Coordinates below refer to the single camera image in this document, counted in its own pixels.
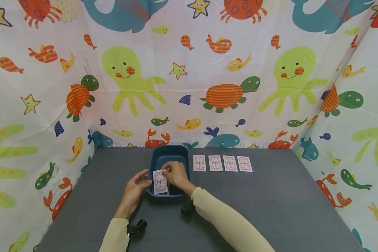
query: left hand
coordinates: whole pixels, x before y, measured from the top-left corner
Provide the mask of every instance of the left hand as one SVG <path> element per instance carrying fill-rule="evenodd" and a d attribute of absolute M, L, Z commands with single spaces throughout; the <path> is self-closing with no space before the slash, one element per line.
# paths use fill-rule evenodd
<path fill-rule="evenodd" d="M 125 187 L 125 193 L 123 193 L 122 201 L 114 215 L 114 218 L 129 219 L 133 212 L 136 210 L 140 196 L 145 193 L 146 188 L 152 183 L 151 180 L 143 180 L 147 178 L 148 169 L 144 169 L 133 178 L 131 178 Z"/>

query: beige sleeve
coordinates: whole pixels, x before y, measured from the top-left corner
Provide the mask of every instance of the beige sleeve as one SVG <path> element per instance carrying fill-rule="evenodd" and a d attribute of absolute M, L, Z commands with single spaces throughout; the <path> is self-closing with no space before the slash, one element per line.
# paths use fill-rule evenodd
<path fill-rule="evenodd" d="M 237 252 L 274 252 L 251 223 L 206 190 L 196 188 L 191 199 L 199 215 L 210 221 Z"/>
<path fill-rule="evenodd" d="M 99 252 L 125 252 L 130 240 L 126 233 L 128 224 L 129 221 L 126 219 L 113 218 L 109 223 Z"/>

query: gray table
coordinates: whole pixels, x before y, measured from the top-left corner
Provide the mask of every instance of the gray table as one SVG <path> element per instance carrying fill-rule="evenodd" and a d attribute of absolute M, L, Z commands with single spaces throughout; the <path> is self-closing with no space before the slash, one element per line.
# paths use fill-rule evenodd
<path fill-rule="evenodd" d="M 38 248 L 38 252 L 97 252 L 126 182 L 150 165 L 152 149 L 101 148 Z M 193 172 L 192 155 L 249 156 L 253 173 Z M 363 252 L 294 152 L 271 149 L 189 149 L 191 180 L 247 218 L 276 252 Z M 144 197 L 131 223 L 146 233 L 128 251 L 227 252 L 234 249 L 197 213 L 181 216 L 182 203 Z"/>

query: playing card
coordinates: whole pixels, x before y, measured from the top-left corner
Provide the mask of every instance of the playing card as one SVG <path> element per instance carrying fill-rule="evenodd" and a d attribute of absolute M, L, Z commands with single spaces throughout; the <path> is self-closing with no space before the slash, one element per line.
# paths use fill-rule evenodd
<path fill-rule="evenodd" d="M 221 164 L 220 156 L 209 156 L 210 170 L 223 170 L 223 164 Z"/>
<path fill-rule="evenodd" d="M 234 156 L 223 156 L 224 168 L 227 172 L 237 172 L 237 162 L 235 162 Z"/>
<path fill-rule="evenodd" d="M 168 193 L 168 183 L 162 170 L 153 171 L 154 194 Z"/>
<path fill-rule="evenodd" d="M 193 170 L 195 172 L 206 171 L 206 157 L 203 155 L 193 155 Z"/>
<path fill-rule="evenodd" d="M 253 172 L 252 165 L 247 156 L 237 156 L 239 170 L 242 172 Z"/>

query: blue plastic tray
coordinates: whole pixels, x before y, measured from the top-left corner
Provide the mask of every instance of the blue plastic tray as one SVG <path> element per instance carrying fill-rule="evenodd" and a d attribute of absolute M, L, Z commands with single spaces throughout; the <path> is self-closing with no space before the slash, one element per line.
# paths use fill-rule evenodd
<path fill-rule="evenodd" d="M 187 149 L 181 145 L 165 145 L 155 148 L 151 157 L 148 178 L 154 180 L 153 171 L 161 170 L 162 166 L 168 161 L 178 161 L 183 163 L 190 181 L 189 154 Z M 184 198 L 184 192 L 174 185 L 170 185 L 169 195 L 154 195 L 154 184 L 147 188 L 147 192 L 158 201 L 178 201 Z"/>

